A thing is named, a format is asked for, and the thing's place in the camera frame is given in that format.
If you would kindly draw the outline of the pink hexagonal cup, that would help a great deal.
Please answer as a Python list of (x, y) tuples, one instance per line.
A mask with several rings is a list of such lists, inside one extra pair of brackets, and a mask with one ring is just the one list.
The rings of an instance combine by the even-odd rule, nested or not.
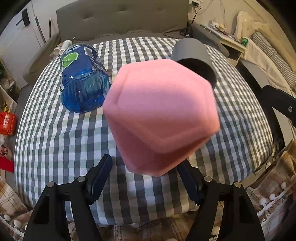
[(210, 82), (170, 59), (123, 65), (103, 113), (128, 171), (156, 177), (220, 128)]

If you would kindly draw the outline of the grey cylindrical cup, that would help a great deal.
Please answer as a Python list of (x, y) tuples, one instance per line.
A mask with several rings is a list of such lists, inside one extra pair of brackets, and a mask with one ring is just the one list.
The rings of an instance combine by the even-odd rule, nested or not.
[(208, 80), (215, 89), (217, 76), (206, 46), (195, 38), (183, 38), (174, 45), (171, 59)]

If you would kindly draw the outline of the white drink cup with straw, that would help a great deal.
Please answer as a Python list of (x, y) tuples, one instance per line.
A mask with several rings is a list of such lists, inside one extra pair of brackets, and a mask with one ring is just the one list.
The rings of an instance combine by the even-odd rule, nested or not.
[(69, 47), (71, 47), (73, 45), (73, 41), (75, 39), (75, 36), (73, 37), (72, 40), (65, 40), (62, 43), (61, 49), (59, 51), (59, 55), (61, 56)]

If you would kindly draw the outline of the white blanket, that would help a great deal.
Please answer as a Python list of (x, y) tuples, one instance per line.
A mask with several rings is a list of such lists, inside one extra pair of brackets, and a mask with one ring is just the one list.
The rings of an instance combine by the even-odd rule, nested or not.
[(277, 69), (269, 57), (250, 39), (246, 50), (241, 57), (243, 64), (255, 71), (255, 79), (261, 87), (270, 85), (295, 97), (295, 92), (290, 88), (282, 73)]

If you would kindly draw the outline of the bed with white headboard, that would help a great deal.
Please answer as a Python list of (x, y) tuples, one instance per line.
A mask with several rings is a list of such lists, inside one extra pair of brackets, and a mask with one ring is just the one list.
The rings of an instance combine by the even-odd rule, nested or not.
[(234, 36), (247, 40), (242, 63), (261, 85), (279, 88), (295, 97), (295, 59), (270, 27), (240, 11)]

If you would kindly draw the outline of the striped pillow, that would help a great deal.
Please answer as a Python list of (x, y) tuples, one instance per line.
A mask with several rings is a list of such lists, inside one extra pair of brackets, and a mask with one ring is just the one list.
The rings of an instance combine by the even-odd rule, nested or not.
[(273, 61), (277, 69), (287, 81), (289, 87), (295, 90), (295, 72), (292, 71), (288, 63), (280, 56), (279, 52), (274, 49), (260, 32), (255, 32), (252, 40), (269, 57), (269, 59)]

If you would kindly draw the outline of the white bedside table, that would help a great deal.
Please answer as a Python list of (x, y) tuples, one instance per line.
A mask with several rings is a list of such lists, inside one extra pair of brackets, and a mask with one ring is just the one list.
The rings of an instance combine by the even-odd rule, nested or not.
[(229, 57), (228, 61), (236, 67), (238, 64), (240, 58), (244, 54), (246, 48), (239, 42), (233, 40), (231, 37), (228, 37), (227, 35), (224, 35), (220, 33), (217, 30), (214, 30), (208, 26), (205, 26), (203, 24), (200, 24), (204, 29), (206, 29), (208, 32), (213, 33), (215, 36), (218, 37), (219, 42), (228, 50)]

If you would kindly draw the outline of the green soda can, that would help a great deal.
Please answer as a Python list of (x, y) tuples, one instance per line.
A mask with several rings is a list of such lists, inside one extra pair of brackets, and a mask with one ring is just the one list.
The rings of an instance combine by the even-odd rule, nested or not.
[(241, 44), (242, 44), (244, 47), (246, 47), (246, 46), (248, 45), (248, 42), (249, 42), (249, 40), (248, 40), (248, 38), (246, 38), (246, 37), (243, 37), (243, 38), (241, 39)]

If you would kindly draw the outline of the red bag on floor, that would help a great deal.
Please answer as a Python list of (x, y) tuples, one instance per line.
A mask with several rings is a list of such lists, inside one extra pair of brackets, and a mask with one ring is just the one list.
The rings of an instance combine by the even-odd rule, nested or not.
[(0, 134), (13, 136), (16, 131), (17, 117), (13, 113), (1, 112), (0, 115)]

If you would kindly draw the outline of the clear plastic bottle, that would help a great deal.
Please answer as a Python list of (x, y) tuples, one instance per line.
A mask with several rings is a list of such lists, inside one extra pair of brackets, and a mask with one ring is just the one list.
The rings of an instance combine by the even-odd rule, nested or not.
[(60, 55), (59, 52), (61, 50), (62, 45), (63, 43), (60, 43), (54, 48), (54, 50), (49, 55), (50, 61), (55, 60)]

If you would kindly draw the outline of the grey sofa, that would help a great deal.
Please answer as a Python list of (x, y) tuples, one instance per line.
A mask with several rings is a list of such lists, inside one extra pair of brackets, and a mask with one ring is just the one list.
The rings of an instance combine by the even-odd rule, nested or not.
[(167, 34), (180, 39), (179, 31), (214, 47), (225, 57), (228, 50), (218, 38), (196, 23), (188, 21), (187, 1), (75, 1), (56, 11), (59, 32), (54, 34), (31, 59), (23, 78), (34, 86), (49, 55), (65, 40), (95, 44), (129, 37), (160, 37)]

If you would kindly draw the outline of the white door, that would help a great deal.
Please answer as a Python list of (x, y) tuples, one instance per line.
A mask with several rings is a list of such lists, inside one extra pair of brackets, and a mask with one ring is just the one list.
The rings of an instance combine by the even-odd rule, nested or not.
[[(19, 88), (28, 85), (23, 78), (23, 71), (44, 45), (34, 15), (40, 21), (38, 4), (42, 1), (29, 1), (12, 17), (1, 34), (1, 60), (11, 74)], [(23, 22), (16, 26), (22, 19), (21, 12), (27, 9), (30, 24), (25, 27)]]

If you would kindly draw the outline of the wall power socket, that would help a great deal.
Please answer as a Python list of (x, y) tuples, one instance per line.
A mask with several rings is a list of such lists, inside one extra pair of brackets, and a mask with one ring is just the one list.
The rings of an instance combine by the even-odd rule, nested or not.
[(193, 6), (201, 6), (202, 0), (189, 0), (189, 4)]

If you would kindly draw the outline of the green handled broom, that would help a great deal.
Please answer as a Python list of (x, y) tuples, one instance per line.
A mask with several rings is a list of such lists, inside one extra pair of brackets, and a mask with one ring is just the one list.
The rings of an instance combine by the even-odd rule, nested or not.
[(43, 40), (43, 43), (46, 43), (46, 39), (45, 39), (44, 34), (43, 34), (43, 32), (42, 32), (42, 29), (41, 29), (41, 26), (40, 26), (40, 23), (39, 23), (38, 17), (37, 17), (36, 15), (34, 15), (34, 18), (35, 18), (35, 22), (36, 22), (36, 25), (37, 25), (37, 27), (38, 27), (39, 33), (40, 33), (40, 35), (41, 35), (41, 38), (42, 38), (42, 40)]

